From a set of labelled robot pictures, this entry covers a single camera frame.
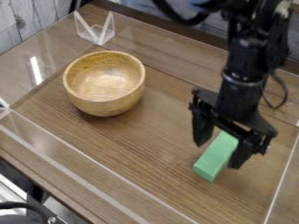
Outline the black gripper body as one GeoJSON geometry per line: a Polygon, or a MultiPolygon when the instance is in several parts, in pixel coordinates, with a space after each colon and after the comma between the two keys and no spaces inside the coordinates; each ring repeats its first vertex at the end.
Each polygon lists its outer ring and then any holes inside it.
{"type": "Polygon", "coordinates": [[[268,75],[235,76],[222,73],[219,92],[195,87],[190,103],[192,111],[199,110],[214,121],[214,129],[230,133],[238,142],[243,138],[255,140],[255,153],[264,155],[278,131],[262,116],[258,106],[263,97],[268,75]]]}

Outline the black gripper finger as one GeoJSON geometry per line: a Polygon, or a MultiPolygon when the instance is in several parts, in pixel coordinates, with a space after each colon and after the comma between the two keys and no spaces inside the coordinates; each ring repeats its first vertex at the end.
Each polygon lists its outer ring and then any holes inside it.
{"type": "Polygon", "coordinates": [[[192,111],[192,140],[202,147],[210,140],[214,132],[214,121],[199,110],[192,111]]]}
{"type": "Polygon", "coordinates": [[[238,148],[234,150],[228,161],[228,168],[239,169],[242,167],[255,153],[255,144],[255,140],[250,137],[239,141],[238,148]]]}

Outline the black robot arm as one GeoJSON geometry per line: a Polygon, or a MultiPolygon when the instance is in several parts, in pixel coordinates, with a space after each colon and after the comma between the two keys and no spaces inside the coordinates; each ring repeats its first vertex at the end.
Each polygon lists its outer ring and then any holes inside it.
{"type": "Polygon", "coordinates": [[[219,11],[228,21],[228,57],[219,91],[195,88],[190,110],[198,145],[220,128],[238,139],[228,167],[238,169],[266,154],[278,131],[259,112],[267,80],[288,57],[294,0],[191,0],[202,15],[219,11]]]}

